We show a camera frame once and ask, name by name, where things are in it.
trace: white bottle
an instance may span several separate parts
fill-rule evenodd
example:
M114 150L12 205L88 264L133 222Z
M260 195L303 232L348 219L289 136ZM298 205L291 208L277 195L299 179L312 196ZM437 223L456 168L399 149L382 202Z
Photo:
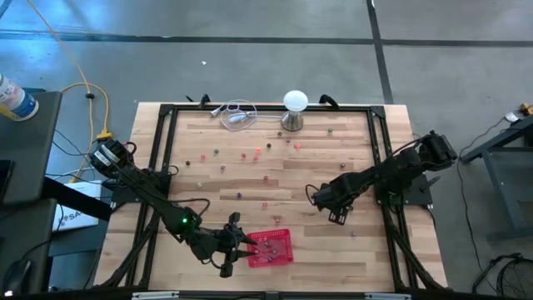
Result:
M17 84L0 74L0 113L13 121L24 121L33 117L39 109L32 95L24 92Z

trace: concrete floor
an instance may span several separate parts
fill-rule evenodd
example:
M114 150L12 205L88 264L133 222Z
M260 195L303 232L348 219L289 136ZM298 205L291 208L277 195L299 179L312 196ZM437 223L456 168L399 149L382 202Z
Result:
M54 28L72 33L116 33L183 37L372 38L364 0L62 0L36 5ZM375 0L381 37L431 40L533 40L530 1ZM46 31L23 0L0 19L0 33ZM279 102L291 89L312 101L327 93L339 103L384 103L372 45L243 44L179 42L67 42L90 82L111 97L110 128L127 140L140 101L184 101L208 93L226 101ZM445 134L456 150L530 102L531 49L518 47L384 47L394 103L406 104L413 130ZM0 73L26 87L58 90L81 81L76 68L52 41L2 40ZM57 129L80 148L88 140L84 89L63 97ZM96 101L96 130L104 102ZM77 168L79 159L52 150L48 171ZM489 245L487 233L507 222L481 162L463 167L466 197L481 264L500 254L533 257L533 240ZM451 288L469 291L479 273L456 169L438 174L432 188L436 226ZM52 284L80 288L93 256L61 257ZM75 274L61 272L78 266ZM493 293L483 283L481 293Z

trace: wooden tabletop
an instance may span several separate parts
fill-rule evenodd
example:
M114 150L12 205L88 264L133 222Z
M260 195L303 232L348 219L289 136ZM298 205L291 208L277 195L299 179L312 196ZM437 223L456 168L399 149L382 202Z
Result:
M135 163L146 168L152 149L160 103L139 103L132 138L138 146ZM389 105L386 120L393 149L411 140L407 109ZM220 118L208 112L179 112L171 165L180 172L172 177L170 199L209 198L203 227L222 228L233 212L241 213L245 233L276 228L291 231L294 263L249 268L246 259L234 264L233 276L220 278L211 265L202 265L190 248L179 244L160 224L152 265L150 289L266 290L318 292L389 292L393 290L385 230L380 208L370 189L353 204L344 226L327 221L306 199L304 186L320 187L346 171L373 165L366 116L360 112L304 112L299 132L281 130L279 120L258 118L247 130L229 132ZM162 164L168 121L157 162ZM376 131L382 146L379 123ZM300 143L301 148L294 146ZM204 161L200 156L206 155ZM193 203L197 212L205 203ZM139 205L127 204L112 215L95 283L109 278L132 246ZM435 229L429 213L406 207L411 247L431 275L442 285L446 277ZM399 251L402 278L407 284L405 261ZM222 255L213 257L220 264ZM144 252L137 266L142 272Z

